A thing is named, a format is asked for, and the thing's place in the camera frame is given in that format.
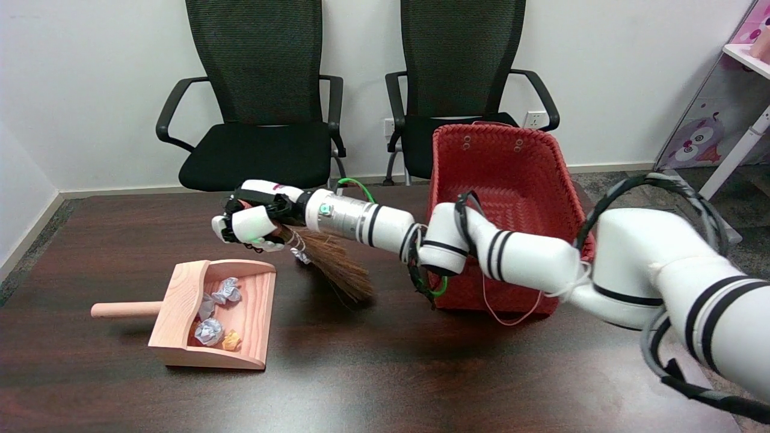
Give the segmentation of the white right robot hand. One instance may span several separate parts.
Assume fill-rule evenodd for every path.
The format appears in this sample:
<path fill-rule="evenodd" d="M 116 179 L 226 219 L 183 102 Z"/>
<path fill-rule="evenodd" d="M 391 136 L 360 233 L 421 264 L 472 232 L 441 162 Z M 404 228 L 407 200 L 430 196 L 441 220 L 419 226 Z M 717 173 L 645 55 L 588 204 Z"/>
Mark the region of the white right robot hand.
<path fill-rule="evenodd" d="M 305 207 L 312 193 L 267 180 L 246 180 L 229 195 L 222 214 L 211 220 L 217 238 L 262 252 L 286 247 L 285 226 L 305 225 Z"/>

